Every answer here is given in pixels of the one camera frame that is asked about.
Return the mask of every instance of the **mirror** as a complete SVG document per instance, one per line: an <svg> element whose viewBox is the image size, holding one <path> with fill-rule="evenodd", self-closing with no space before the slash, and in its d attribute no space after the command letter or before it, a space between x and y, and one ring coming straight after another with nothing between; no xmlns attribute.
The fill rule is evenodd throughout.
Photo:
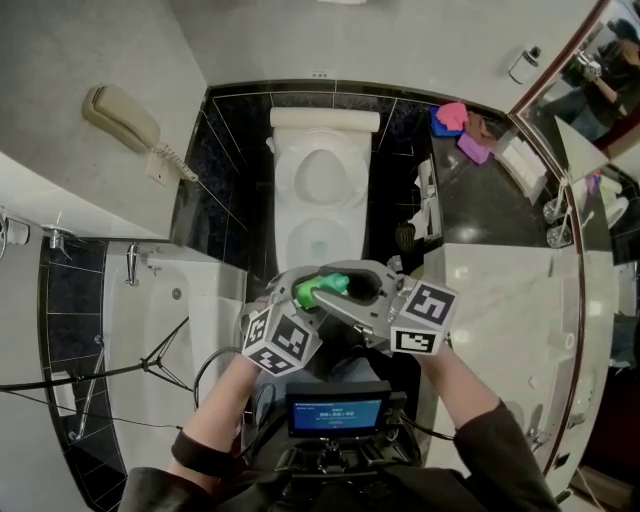
<svg viewBox="0 0 640 512"><path fill-rule="evenodd" d="M571 181L606 163L601 153L575 168L568 146L584 139L606 148L607 136L629 120L640 104L640 2L612 0L587 37L538 96L518 115L529 124L561 167L571 167ZM570 127L581 137L571 134ZM573 156L581 154L584 147Z"/></svg>

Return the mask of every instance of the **camera screen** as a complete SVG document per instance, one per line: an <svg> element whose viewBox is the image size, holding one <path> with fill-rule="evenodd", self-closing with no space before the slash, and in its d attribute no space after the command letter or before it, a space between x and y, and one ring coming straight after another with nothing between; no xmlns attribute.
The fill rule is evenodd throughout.
<svg viewBox="0 0 640 512"><path fill-rule="evenodd" d="M382 400L295 403L294 426L298 430L373 428L381 403Z"/></svg>

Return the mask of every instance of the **faucet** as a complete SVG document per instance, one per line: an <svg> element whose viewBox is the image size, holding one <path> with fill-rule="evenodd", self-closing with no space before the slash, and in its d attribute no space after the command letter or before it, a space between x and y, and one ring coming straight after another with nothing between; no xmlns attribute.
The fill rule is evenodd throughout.
<svg viewBox="0 0 640 512"><path fill-rule="evenodd" d="M42 226L42 229L44 230L44 236L49 237L49 249L59 249L65 258L71 260L71 256L64 249L64 241L66 238L75 238L75 235L71 231L54 225Z"/></svg>
<svg viewBox="0 0 640 512"><path fill-rule="evenodd" d="M544 432L542 428L540 428L540 420L542 419L542 412L544 408L542 404L538 404L533 412L531 413L531 421L529 424L529 428L525 433L525 439L527 440L527 444L533 453L536 452L538 448L551 440L551 435Z"/></svg>
<svg viewBox="0 0 640 512"><path fill-rule="evenodd" d="M127 249L127 281L129 286L138 286L138 258L140 258L140 244L133 242Z"/></svg>

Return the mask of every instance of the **sink countertop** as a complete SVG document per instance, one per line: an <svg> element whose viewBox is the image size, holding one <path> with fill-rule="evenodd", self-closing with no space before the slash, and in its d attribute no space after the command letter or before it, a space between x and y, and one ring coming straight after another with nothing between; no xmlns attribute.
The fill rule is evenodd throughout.
<svg viewBox="0 0 640 512"><path fill-rule="evenodd" d="M493 156L472 162L457 138L431 136L445 243L547 247L543 191L534 205Z"/></svg>

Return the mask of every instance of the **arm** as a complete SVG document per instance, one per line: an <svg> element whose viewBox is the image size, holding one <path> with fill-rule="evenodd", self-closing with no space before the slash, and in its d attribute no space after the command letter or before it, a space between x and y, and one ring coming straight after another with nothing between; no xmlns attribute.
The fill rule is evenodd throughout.
<svg viewBox="0 0 640 512"><path fill-rule="evenodd" d="M194 441L221 452L229 452L242 412L251 396L260 369L243 356L236 356L200 408L184 426ZM175 459L169 473L194 482L211 492L217 478L185 468Z"/></svg>
<svg viewBox="0 0 640 512"><path fill-rule="evenodd" d="M420 357L418 362L442 399L456 430L498 407L498 396L448 345L443 344L435 356Z"/></svg>
<svg viewBox="0 0 640 512"><path fill-rule="evenodd" d="M607 83L600 77L593 80L593 83L610 103L613 103L618 107L618 110L623 116L627 115L627 111L620 101L620 95L616 91L607 85Z"/></svg>
<svg viewBox="0 0 640 512"><path fill-rule="evenodd" d="M600 90L602 95L609 100L610 103L615 103L618 100L618 93L614 91L607 83L600 77L597 77L593 83Z"/></svg>
<svg viewBox="0 0 640 512"><path fill-rule="evenodd" d="M456 427L470 491L488 510L559 510L520 427L498 396L447 345L419 359Z"/></svg>

